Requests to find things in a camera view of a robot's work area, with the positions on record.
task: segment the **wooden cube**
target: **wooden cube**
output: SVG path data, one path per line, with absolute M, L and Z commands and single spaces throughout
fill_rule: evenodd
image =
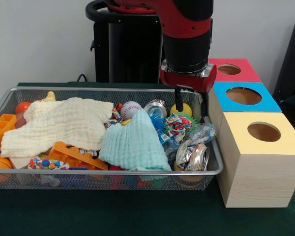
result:
M 209 92 L 208 113 L 219 134 L 223 112 L 281 112 L 262 83 L 216 82 Z
M 247 59 L 210 58 L 208 61 L 217 66 L 217 82 L 261 82 Z
M 226 207 L 287 207 L 295 190 L 295 130 L 282 113 L 224 112 L 217 138 Z

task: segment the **colorful fabric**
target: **colorful fabric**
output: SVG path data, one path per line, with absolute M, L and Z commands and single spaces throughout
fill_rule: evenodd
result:
M 34 170 L 69 170 L 70 166 L 62 161 L 34 157 L 29 161 L 28 168 Z
M 169 127 L 169 136 L 174 138 L 177 143 L 181 143 L 186 135 L 186 130 L 192 127 L 192 121 L 179 114 L 170 115 L 166 118 L 166 123 Z
M 112 117 L 109 119 L 107 123 L 105 123 L 105 127 L 107 129 L 111 125 L 121 123 L 122 121 L 123 121 L 123 118 L 121 117 L 120 113 L 117 111 L 116 108 L 113 108 Z

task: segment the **red box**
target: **red box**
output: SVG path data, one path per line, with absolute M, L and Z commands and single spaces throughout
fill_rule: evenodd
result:
M 209 58 L 217 67 L 216 82 L 262 82 L 247 59 Z

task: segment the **white towel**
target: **white towel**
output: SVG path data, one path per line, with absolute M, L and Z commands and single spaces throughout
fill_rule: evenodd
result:
M 70 98 L 61 102 L 34 102 L 24 113 L 27 124 L 5 132 L 2 157 L 39 155 L 55 142 L 86 150 L 100 150 L 105 134 L 104 123 L 112 115 L 113 103 Z

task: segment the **baseball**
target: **baseball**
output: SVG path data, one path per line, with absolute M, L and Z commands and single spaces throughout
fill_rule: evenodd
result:
M 139 103 L 130 101 L 126 102 L 120 111 L 120 114 L 124 120 L 132 119 L 133 115 L 137 110 L 142 109 Z

